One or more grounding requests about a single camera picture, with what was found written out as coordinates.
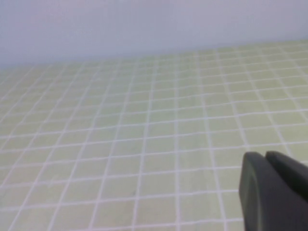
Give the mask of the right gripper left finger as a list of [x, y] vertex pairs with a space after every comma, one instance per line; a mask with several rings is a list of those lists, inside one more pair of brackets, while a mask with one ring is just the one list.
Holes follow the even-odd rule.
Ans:
[[288, 187], [265, 155], [244, 154], [239, 197], [246, 231], [308, 229], [308, 199]]

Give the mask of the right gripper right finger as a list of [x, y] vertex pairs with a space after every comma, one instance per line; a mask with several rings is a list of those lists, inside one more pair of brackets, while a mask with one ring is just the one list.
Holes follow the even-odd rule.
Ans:
[[277, 151], [268, 151], [266, 160], [292, 191], [308, 198], [308, 167]]

